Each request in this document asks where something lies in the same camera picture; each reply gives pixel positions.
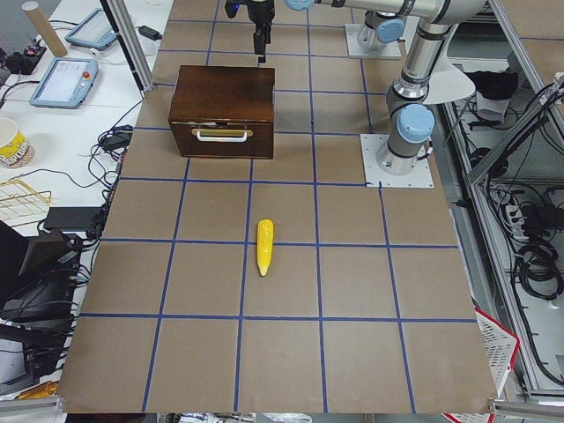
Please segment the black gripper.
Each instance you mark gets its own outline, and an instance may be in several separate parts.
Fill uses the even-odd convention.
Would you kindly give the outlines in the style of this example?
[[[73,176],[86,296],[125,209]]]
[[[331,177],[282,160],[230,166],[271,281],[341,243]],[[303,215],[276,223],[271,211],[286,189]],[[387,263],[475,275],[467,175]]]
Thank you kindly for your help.
[[[271,43],[270,24],[274,19],[273,0],[249,0],[249,19],[256,25],[253,33],[254,51],[259,63],[266,62],[266,46]]]

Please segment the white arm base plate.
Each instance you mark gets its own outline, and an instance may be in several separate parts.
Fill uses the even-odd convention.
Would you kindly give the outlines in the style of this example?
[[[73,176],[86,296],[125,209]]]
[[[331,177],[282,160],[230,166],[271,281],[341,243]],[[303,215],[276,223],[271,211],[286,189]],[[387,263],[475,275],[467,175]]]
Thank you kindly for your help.
[[[375,30],[364,24],[346,24],[345,36],[351,58],[399,60],[402,57],[398,41],[382,43],[378,41]]]
[[[388,148],[388,134],[361,134],[365,184],[372,188],[432,189],[433,177],[421,146],[410,159],[398,158]]]

